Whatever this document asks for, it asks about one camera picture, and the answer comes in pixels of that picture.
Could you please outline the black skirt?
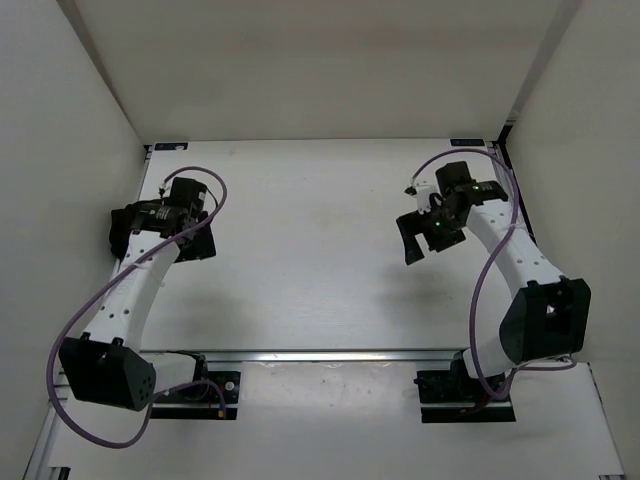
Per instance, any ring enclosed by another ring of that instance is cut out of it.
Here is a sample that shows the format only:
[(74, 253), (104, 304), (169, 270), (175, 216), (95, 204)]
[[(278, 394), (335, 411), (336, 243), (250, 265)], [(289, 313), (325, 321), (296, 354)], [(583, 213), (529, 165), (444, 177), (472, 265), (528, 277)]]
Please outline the black skirt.
[(139, 211), (139, 203), (128, 204), (124, 208), (111, 211), (109, 242), (111, 253), (118, 260), (125, 258), (131, 227)]

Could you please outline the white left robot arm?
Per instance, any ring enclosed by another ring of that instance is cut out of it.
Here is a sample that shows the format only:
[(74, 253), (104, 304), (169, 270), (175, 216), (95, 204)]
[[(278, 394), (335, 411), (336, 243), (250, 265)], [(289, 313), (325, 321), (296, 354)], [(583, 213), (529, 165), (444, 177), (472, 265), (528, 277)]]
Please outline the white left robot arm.
[(76, 399), (140, 411), (163, 390), (176, 388), (186, 399), (206, 395), (210, 377), (199, 354), (182, 351), (144, 359), (144, 325), (164, 277), (177, 263), (215, 256), (205, 220), (205, 184), (176, 177), (169, 194), (138, 201), (111, 213), (109, 242), (125, 278), (109, 288), (96, 315), (58, 351)]

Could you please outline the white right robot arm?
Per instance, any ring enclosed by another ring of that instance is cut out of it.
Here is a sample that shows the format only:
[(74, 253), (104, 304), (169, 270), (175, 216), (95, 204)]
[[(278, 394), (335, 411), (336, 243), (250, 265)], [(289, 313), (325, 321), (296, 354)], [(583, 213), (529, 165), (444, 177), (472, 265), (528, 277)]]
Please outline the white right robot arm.
[(495, 180), (474, 179), (464, 161), (438, 169), (433, 185), (411, 181), (405, 192), (416, 201), (414, 211), (396, 220), (406, 264), (424, 257), (419, 236), (429, 251), (442, 252), (472, 233), (489, 255), (479, 278), (484, 280), (491, 268), (497, 268), (511, 295), (503, 316), (481, 333), (476, 314), (482, 287), (475, 286), (470, 345), (458, 355), (454, 362), (458, 368), (449, 375), (455, 396), (470, 400), (498, 376), (582, 350), (590, 287), (554, 266), (529, 234), (518, 228), (519, 202), (513, 193)]

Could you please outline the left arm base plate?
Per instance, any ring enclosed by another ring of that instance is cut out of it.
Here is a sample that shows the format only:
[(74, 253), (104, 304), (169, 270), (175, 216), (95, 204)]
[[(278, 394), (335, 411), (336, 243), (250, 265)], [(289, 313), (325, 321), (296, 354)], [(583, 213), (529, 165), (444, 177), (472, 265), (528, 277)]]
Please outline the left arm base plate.
[(169, 351), (175, 359), (192, 360), (189, 382), (207, 379), (217, 385), (198, 384), (176, 392), (164, 393), (151, 410), (159, 420), (227, 420), (237, 419), (241, 391), (241, 371), (230, 367), (210, 369), (206, 356), (185, 350)]

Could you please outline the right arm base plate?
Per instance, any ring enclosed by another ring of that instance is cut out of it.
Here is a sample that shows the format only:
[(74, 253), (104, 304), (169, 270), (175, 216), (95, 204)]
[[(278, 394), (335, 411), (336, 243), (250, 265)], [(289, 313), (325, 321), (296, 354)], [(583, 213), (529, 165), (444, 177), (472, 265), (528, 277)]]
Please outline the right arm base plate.
[(461, 352), (454, 355), (447, 369), (418, 370), (414, 384), (423, 424), (516, 421), (510, 398), (492, 400), (481, 383), (468, 375)]

